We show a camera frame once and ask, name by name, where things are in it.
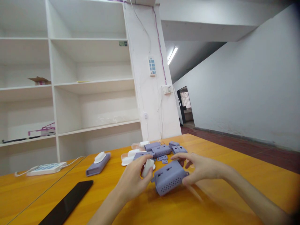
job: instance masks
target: black smartphone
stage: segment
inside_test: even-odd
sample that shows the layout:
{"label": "black smartphone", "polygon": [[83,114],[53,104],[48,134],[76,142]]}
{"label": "black smartphone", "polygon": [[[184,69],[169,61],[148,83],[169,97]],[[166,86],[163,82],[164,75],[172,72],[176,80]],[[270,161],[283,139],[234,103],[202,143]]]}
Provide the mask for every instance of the black smartphone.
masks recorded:
{"label": "black smartphone", "polygon": [[51,212],[39,223],[42,225],[61,225],[69,217],[71,212],[78,205],[90,189],[93,180],[79,182],[73,189],[51,210]]}

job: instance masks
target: orange tabletop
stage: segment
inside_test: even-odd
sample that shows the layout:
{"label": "orange tabletop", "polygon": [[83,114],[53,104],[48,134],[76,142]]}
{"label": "orange tabletop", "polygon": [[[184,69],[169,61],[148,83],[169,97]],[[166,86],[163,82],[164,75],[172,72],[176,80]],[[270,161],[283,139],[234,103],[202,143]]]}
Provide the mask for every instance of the orange tabletop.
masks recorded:
{"label": "orange tabletop", "polygon": [[[190,134],[164,140],[166,144],[169,141],[179,142],[188,152],[234,167],[282,209],[288,213],[295,209],[300,175]],[[120,156],[129,150],[130,147],[111,151],[111,159],[101,174],[91,177],[86,177],[85,171],[96,155],[86,157],[10,224],[38,224],[78,182],[94,180],[93,186],[65,222],[86,224],[117,184],[125,169],[121,166]],[[156,170],[164,166],[162,162],[155,164]],[[126,204],[113,224],[261,223],[225,181],[203,180],[194,188],[202,201],[183,185],[160,197],[155,191],[155,184],[150,183],[143,194]]]}
{"label": "orange tabletop", "polygon": [[14,174],[0,176],[0,224],[8,224],[82,159],[54,174],[32,177],[25,174],[19,177]]}

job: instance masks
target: red tiled floor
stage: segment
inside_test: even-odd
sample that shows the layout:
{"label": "red tiled floor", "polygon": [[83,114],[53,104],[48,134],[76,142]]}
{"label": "red tiled floor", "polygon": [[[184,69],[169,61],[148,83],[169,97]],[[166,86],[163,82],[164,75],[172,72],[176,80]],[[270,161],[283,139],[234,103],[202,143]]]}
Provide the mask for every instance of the red tiled floor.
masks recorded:
{"label": "red tiled floor", "polygon": [[287,151],[273,146],[191,129],[188,127],[181,127],[181,132],[182,134],[189,133],[195,135],[237,152],[263,160],[267,163],[271,163],[295,173],[300,173],[300,152]]}

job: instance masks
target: small lavender plastic piece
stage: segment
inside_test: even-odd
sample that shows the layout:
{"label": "small lavender plastic piece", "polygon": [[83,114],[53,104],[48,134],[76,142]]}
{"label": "small lavender plastic piece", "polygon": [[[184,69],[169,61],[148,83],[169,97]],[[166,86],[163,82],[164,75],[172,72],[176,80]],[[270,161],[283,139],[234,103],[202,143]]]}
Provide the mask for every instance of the small lavender plastic piece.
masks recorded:
{"label": "small lavender plastic piece", "polygon": [[172,146],[172,152],[173,154],[176,154],[176,153],[187,153],[188,151],[182,146]]}
{"label": "small lavender plastic piece", "polygon": [[157,158],[157,161],[162,161],[163,159],[168,159],[168,156],[164,155]]}
{"label": "small lavender plastic piece", "polygon": [[170,162],[154,173],[151,182],[155,182],[156,192],[163,196],[182,183],[182,179],[189,175],[177,160]]}
{"label": "small lavender plastic piece", "polygon": [[169,142],[169,146],[170,148],[172,148],[173,146],[179,146],[180,144],[178,142]]}
{"label": "small lavender plastic piece", "polygon": [[103,168],[105,167],[105,165],[107,164],[107,162],[109,161],[111,156],[111,153],[108,152],[106,153],[106,156],[104,157],[104,159],[99,162],[99,163],[93,163],[85,172],[87,177],[99,174],[102,172]]}
{"label": "small lavender plastic piece", "polygon": [[154,153],[153,152],[137,152],[137,153],[135,153],[133,160],[136,160],[137,158],[140,158],[143,155],[154,155]]}
{"label": "small lavender plastic piece", "polygon": [[168,155],[171,153],[171,149],[168,145],[160,145],[152,148],[152,152],[154,153],[153,158],[158,158],[163,155]]}
{"label": "small lavender plastic piece", "polygon": [[159,142],[154,142],[154,143],[146,144],[144,146],[144,148],[145,148],[145,151],[149,152],[149,151],[151,151],[151,148],[157,147],[157,146],[160,146]]}

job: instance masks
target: pink object on shelf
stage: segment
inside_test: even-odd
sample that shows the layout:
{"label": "pink object on shelf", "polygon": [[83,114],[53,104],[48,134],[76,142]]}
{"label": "pink object on shelf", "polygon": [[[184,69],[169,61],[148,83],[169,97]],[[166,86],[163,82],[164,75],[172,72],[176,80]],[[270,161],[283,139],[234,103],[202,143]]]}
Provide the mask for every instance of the pink object on shelf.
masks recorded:
{"label": "pink object on shelf", "polygon": [[44,136],[43,132],[47,132],[49,130],[55,130],[55,122],[53,122],[53,123],[51,123],[47,126],[42,127],[40,130],[28,131],[28,136],[30,136],[31,132],[39,132],[39,131],[41,131],[41,136]]}

